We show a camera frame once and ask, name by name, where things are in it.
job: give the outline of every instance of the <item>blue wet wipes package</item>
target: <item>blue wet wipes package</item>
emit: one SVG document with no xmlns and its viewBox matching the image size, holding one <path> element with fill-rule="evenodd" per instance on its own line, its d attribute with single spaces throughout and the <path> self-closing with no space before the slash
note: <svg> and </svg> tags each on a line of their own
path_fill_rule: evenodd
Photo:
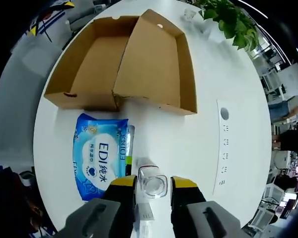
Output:
<svg viewBox="0 0 298 238">
<path fill-rule="evenodd" d="M 73 140 L 73 167 L 82 200 L 102 197 L 111 181 L 125 176 L 128 119 L 97 120 L 81 114 Z"/>
</svg>

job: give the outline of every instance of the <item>small box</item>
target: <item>small box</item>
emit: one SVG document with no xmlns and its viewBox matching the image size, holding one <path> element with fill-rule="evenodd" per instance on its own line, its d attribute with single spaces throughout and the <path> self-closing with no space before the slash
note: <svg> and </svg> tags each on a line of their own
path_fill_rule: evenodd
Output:
<svg viewBox="0 0 298 238">
<path fill-rule="evenodd" d="M 44 97 L 65 109 L 118 111 L 124 98 L 197 113 L 185 34 L 147 10 L 94 20 L 59 58 Z"/>
<path fill-rule="evenodd" d="M 136 207 L 136 227 L 137 238 L 151 238 L 151 226 L 154 217 L 149 203 L 138 203 Z"/>
</svg>

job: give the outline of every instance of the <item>office desk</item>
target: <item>office desk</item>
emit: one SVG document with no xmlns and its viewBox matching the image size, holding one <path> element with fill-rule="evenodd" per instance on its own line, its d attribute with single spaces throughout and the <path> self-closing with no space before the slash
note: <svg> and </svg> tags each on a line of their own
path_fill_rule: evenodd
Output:
<svg viewBox="0 0 298 238">
<path fill-rule="evenodd" d="M 119 115 L 90 114 L 98 119 L 129 118 L 136 127 L 134 158 L 150 157 L 168 177 L 177 175 L 193 180 L 207 200 L 217 201 L 243 226 L 253 217 L 261 200 L 271 158 L 269 111 L 257 72 L 244 50 L 238 51 L 230 42 L 216 44 L 207 40 L 201 32 L 201 16 L 197 14 L 191 23 L 183 21 L 185 8 L 199 10 L 186 3 L 122 0 L 96 18 L 141 15 L 149 8 L 186 34 L 196 80 L 198 114 L 180 117 L 133 102 L 127 102 Z M 225 161 L 225 166 L 225 138 L 219 116 L 222 105 L 229 110 L 230 124 L 230 160 Z M 42 95 L 36 115 L 35 171 L 43 202 L 57 229 L 83 204 L 72 167 L 74 128 L 81 112 L 58 109 Z M 154 237 L 173 237 L 170 191 L 166 197 L 152 201 L 151 208 Z"/>
</svg>

